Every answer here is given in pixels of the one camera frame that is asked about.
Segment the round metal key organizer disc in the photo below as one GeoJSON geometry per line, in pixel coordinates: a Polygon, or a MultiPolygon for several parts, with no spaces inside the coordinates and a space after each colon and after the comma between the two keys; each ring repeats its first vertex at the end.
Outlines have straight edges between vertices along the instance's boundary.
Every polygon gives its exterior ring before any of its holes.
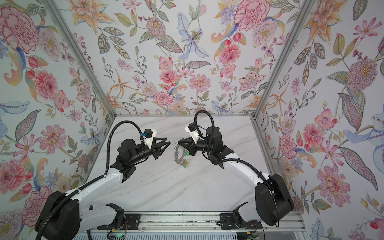
{"type": "Polygon", "coordinates": [[[183,168],[187,168],[189,165],[189,162],[187,161],[187,150],[180,146],[178,141],[174,142],[174,161],[177,165],[182,166],[183,168]]]}

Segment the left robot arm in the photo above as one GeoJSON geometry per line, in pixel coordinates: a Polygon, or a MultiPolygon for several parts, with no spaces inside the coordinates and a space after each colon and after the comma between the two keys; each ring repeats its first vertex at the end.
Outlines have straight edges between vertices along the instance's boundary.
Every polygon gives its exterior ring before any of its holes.
{"type": "Polygon", "coordinates": [[[35,225],[38,240],[72,240],[77,234],[92,228],[106,226],[112,229],[123,227],[126,222],[122,207],[107,203],[91,209],[92,202],[128,180],[149,157],[158,159],[171,143],[167,138],[150,138],[136,144],[127,139],[118,148],[115,162],[104,173],[90,182],[66,193],[52,193],[43,207],[35,225]]]}

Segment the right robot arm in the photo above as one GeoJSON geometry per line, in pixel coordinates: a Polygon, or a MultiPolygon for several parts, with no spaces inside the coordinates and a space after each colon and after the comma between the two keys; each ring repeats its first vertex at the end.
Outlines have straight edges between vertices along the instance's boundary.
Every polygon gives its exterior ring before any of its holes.
{"type": "Polygon", "coordinates": [[[191,156],[202,152],[216,166],[236,175],[254,190],[254,201],[245,202],[234,209],[237,225],[261,220],[268,226],[279,226],[280,220],[294,209],[292,197],[283,178],[257,170],[242,160],[232,149],[224,145],[218,127],[208,127],[206,136],[202,136],[196,124],[185,127],[190,137],[179,140],[191,156]]]}

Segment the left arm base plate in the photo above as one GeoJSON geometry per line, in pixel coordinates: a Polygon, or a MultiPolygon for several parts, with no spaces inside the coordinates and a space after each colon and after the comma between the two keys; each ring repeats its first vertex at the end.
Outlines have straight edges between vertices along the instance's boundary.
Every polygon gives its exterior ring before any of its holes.
{"type": "Polygon", "coordinates": [[[97,227],[97,230],[138,230],[141,214],[124,214],[116,217],[109,225],[97,227]]]}

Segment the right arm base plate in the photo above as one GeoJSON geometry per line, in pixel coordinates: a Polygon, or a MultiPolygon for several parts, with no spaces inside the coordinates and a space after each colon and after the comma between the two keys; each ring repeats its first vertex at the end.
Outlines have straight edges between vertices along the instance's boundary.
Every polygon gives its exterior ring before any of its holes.
{"type": "Polygon", "coordinates": [[[222,229],[222,230],[261,230],[262,225],[258,221],[244,221],[239,215],[237,214],[219,214],[219,221],[216,222],[216,224],[222,229]]]}

